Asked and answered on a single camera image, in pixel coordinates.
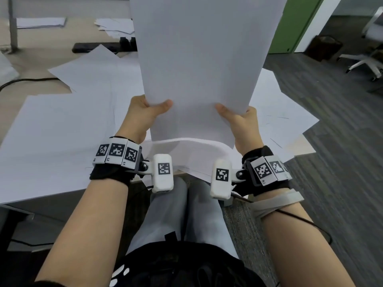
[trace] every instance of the chair base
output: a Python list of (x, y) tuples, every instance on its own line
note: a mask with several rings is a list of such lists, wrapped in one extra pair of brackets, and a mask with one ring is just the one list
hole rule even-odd
[(376, 60), (375, 58), (372, 58), (371, 56), (367, 56), (364, 54), (360, 54), (360, 55), (342, 54), (337, 58), (337, 61), (341, 58), (358, 60), (357, 63), (355, 63), (354, 65), (348, 68), (346, 73), (349, 73), (351, 70), (353, 70), (354, 68), (362, 64), (366, 64), (371, 69), (371, 71), (375, 74), (375, 77), (372, 79), (372, 81), (378, 80), (382, 77), (383, 63)]

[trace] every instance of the hand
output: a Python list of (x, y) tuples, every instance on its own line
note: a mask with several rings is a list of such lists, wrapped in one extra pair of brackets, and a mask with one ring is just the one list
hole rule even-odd
[(259, 133), (257, 110), (255, 108), (248, 107), (243, 115), (233, 113), (222, 104), (216, 104), (215, 108), (230, 123), (231, 131), (236, 139), (236, 148), (242, 156), (251, 150), (264, 146)]
[(149, 106), (145, 95), (132, 97), (120, 129), (116, 136), (122, 136), (141, 144), (146, 137), (146, 131), (153, 125), (156, 117), (166, 113), (173, 105), (171, 100), (166, 100), (156, 106)]

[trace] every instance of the office chair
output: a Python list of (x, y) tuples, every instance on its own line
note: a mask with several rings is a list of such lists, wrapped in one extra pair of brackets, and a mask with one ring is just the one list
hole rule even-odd
[[(373, 41), (378, 41), (383, 43), (383, 7), (380, 7), (372, 17), (372, 19), (367, 23), (362, 31), (362, 38), (368, 38)], [(346, 73), (349, 73), (354, 68), (359, 65), (366, 64), (372, 72), (375, 74), (375, 77), (371, 79), (372, 82), (377, 81), (383, 75), (383, 63), (373, 58), (372, 56), (378, 51), (383, 49), (383, 44), (378, 46), (373, 53), (369, 56), (360, 54), (360, 55), (350, 55), (350, 54), (341, 54), (337, 61), (341, 58), (359, 60), (356, 64), (350, 66)]]

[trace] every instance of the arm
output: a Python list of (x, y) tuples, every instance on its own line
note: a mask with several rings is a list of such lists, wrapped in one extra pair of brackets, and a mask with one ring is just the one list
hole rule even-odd
[[(144, 96), (133, 97), (116, 135), (142, 143), (155, 118), (171, 105), (168, 100), (149, 107)], [(67, 287), (108, 286), (121, 238), (127, 193), (127, 186), (116, 180), (91, 181), (36, 281), (49, 280)]]
[[(264, 146), (255, 108), (249, 107), (242, 116), (221, 104), (217, 104), (216, 109), (230, 123), (236, 148), (242, 155)], [(263, 193), (256, 199), (272, 198), (286, 190)], [(300, 203), (282, 210), (312, 221)], [(262, 222), (268, 250), (282, 287), (355, 287), (334, 251), (315, 227), (279, 212), (270, 213)]]

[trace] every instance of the person's left hand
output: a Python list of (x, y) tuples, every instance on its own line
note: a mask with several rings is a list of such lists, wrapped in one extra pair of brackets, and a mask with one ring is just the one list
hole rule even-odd
[(160, 114), (166, 113), (173, 105), (172, 100), (150, 107), (145, 95), (132, 97), (120, 129), (116, 136), (122, 136), (141, 144), (146, 137), (146, 131), (153, 125)]

